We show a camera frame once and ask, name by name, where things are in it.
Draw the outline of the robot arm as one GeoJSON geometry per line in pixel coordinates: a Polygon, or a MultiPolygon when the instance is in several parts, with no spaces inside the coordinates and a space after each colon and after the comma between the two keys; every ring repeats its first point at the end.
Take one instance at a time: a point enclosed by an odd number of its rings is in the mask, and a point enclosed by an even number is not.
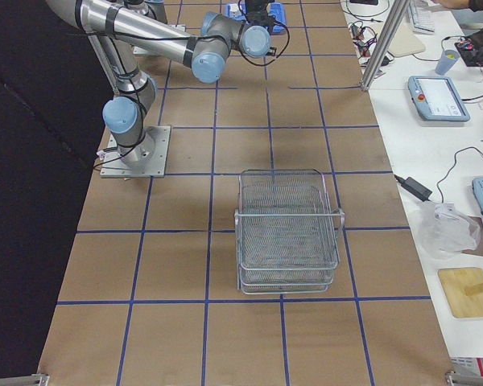
{"type": "Polygon", "coordinates": [[[162,1],[50,1],[60,19],[86,37],[113,89],[102,109],[109,145],[94,167],[102,178],[162,177],[171,129],[144,121],[157,82],[142,67],[151,59],[182,64],[204,84],[214,84],[231,51],[250,62],[277,54],[271,33],[278,25],[268,1],[242,1],[240,17],[208,12],[198,35],[171,25],[162,1]]]}

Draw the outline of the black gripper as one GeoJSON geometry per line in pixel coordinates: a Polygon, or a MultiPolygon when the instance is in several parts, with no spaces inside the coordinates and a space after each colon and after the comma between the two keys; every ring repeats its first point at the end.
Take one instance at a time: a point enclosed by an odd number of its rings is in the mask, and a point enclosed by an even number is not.
{"type": "Polygon", "coordinates": [[[269,5],[273,0],[247,0],[247,22],[261,27],[272,27],[275,17],[269,14],[269,5]]]}

